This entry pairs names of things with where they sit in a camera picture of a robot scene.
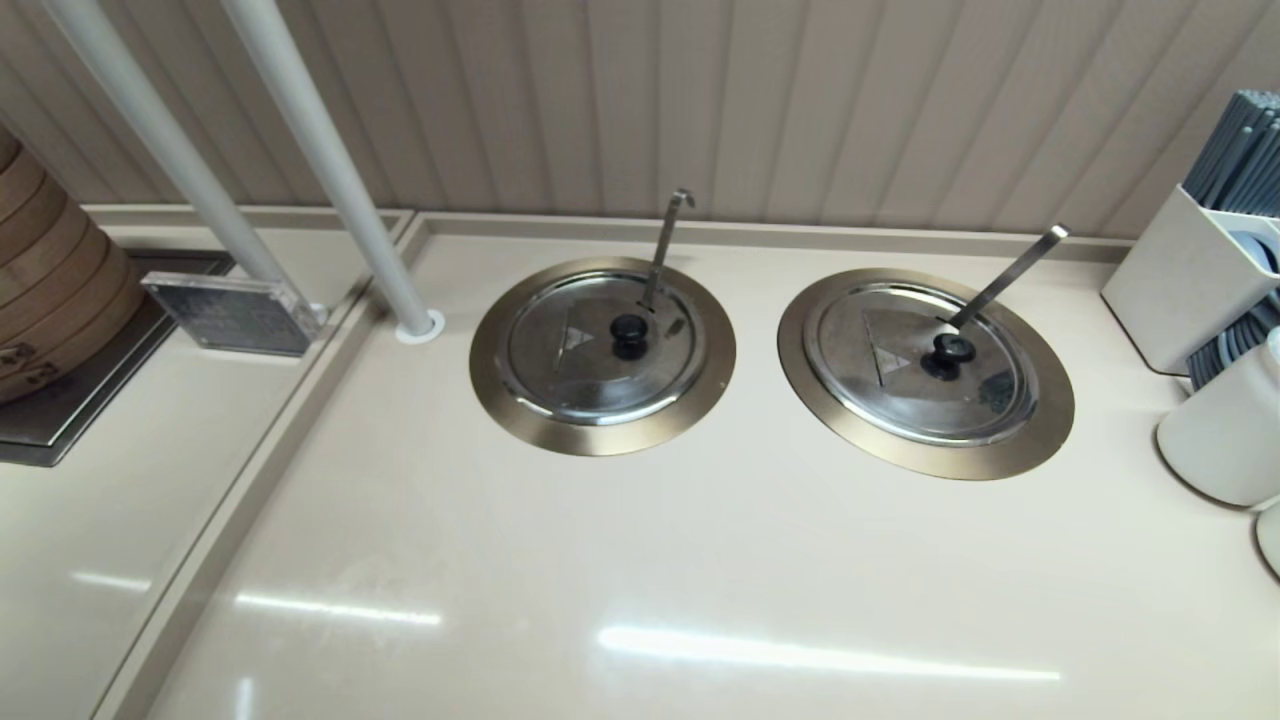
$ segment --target backsplash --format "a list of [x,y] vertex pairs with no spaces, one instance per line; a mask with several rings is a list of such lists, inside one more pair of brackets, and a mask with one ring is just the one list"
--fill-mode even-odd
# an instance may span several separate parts
[[[220,3],[106,9],[237,200],[326,204]],[[1280,0],[287,0],[383,206],[1135,237]],[[0,122],[84,202],[182,202],[35,0]]]

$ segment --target stainless steel lid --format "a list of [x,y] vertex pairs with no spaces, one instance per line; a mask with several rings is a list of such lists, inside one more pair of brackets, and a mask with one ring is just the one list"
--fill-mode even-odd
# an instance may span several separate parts
[[[1027,323],[992,302],[956,329],[975,292],[906,270],[854,270],[814,283],[778,328],[783,369],[827,425],[923,473],[993,479],[1025,471],[1066,439],[1070,380]],[[936,342],[973,357],[943,377]]]
[[[539,447],[614,455],[657,445],[705,414],[728,382],[728,316],[701,286],[667,269],[639,305],[650,264],[628,258],[549,268],[489,310],[472,345],[485,409]],[[639,323],[643,332],[627,334]]]

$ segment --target lid knob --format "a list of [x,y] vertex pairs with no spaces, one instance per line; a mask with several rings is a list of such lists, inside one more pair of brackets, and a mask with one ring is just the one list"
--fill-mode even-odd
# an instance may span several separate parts
[[639,360],[649,351],[649,323],[640,315],[626,313],[618,315],[609,323],[609,334],[613,336],[613,356],[618,360]]
[[960,377],[960,364],[977,356],[977,350],[968,338],[955,333],[933,336],[933,352],[920,359],[924,372],[940,380],[954,380]]

